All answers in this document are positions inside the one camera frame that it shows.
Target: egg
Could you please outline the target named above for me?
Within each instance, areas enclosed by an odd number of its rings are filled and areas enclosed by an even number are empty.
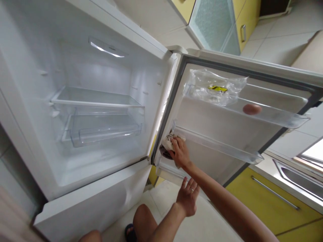
[[[243,107],[243,112],[248,115],[255,115],[262,111],[261,106],[257,104],[247,104]]]

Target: cabinet handle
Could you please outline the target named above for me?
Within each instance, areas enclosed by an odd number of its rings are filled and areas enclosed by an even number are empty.
[[[246,42],[246,36],[247,36],[247,34],[246,34],[246,25],[242,25],[241,26],[241,41],[242,41],[242,43]]]
[[[277,197],[279,197],[281,200],[283,200],[285,203],[289,204],[290,206],[292,206],[293,208],[295,208],[297,211],[300,210],[299,207],[295,206],[294,204],[292,204],[291,202],[289,202],[288,200],[286,200],[285,198],[283,198],[281,195],[277,194],[276,192],[274,192],[273,190],[271,190],[269,187],[267,187],[266,185],[262,184],[260,181],[258,181],[256,178],[254,178],[253,176],[251,176],[251,179],[253,179],[254,181],[256,181],[258,184],[262,185],[264,188],[266,188],[268,191],[272,192],[273,194],[275,194]]]

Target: clear plastic bag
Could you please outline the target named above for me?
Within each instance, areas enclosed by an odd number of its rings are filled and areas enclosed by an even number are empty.
[[[248,77],[224,78],[207,69],[190,70],[184,94],[219,106],[235,103]]]

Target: countertop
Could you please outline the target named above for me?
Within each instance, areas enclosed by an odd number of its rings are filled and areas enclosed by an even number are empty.
[[[286,192],[307,204],[312,209],[323,214],[323,201],[282,178],[273,161],[273,158],[267,154],[262,154],[262,156],[264,157],[262,162],[260,162],[258,165],[250,165],[249,168],[281,187]]]

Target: refrigerator shelf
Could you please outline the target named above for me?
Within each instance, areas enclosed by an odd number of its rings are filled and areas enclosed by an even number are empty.
[[[194,96],[195,88],[196,88],[195,85],[188,85],[185,88],[184,96],[191,98],[191,99],[198,99],[196,96]],[[243,107],[248,104],[260,106],[260,108],[261,108],[260,113],[254,114],[254,115],[249,115],[249,114],[244,113]],[[237,102],[235,102],[233,104],[229,104],[227,106],[218,106],[218,107],[239,113],[241,115],[244,115],[244,116],[247,116],[247,117],[250,117],[253,119],[262,120],[262,121],[265,121],[268,123],[276,124],[281,127],[286,127],[286,128],[290,128],[290,129],[299,128],[301,125],[303,125],[306,121],[309,120],[309,118],[306,117],[305,115],[299,115],[296,113],[292,113],[292,112],[285,111],[282,109],[270,107],[270,106],[256,103],[256,102],[246,100],[243,98],[238,98]]]
[[[69,118],[69,134],[75,148],[93,145],[112,138],[140,135],[142,124],[137,124],[127,108],[83,111],[75,108]]]
[[[185,137],[186,139],[191,140],[197,144],[206,146],[210,149],[219,151],[250,164],[258,164],[263,160],[263,157],[258,152],[249,153],[178,126],[175,127],[174,133]]]
[[[55,104],[93,107],[144,108],[129,95],[64,86],[51,100]]]

